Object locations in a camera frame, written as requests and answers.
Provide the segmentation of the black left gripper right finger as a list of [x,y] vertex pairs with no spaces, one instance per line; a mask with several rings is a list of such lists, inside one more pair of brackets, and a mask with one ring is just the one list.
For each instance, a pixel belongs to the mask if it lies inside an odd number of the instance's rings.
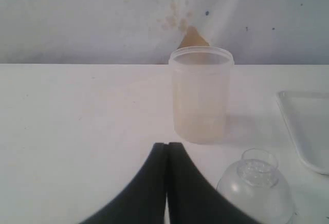
[[215,190],[178,142],[168,145],[167,199],[170,223],[257,223]]

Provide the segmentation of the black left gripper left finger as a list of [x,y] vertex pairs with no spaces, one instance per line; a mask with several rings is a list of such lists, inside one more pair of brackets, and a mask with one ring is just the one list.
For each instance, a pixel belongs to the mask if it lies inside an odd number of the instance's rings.
[[168,145],[155,143],[141,169],[108,204],[83,223],[164,223]]

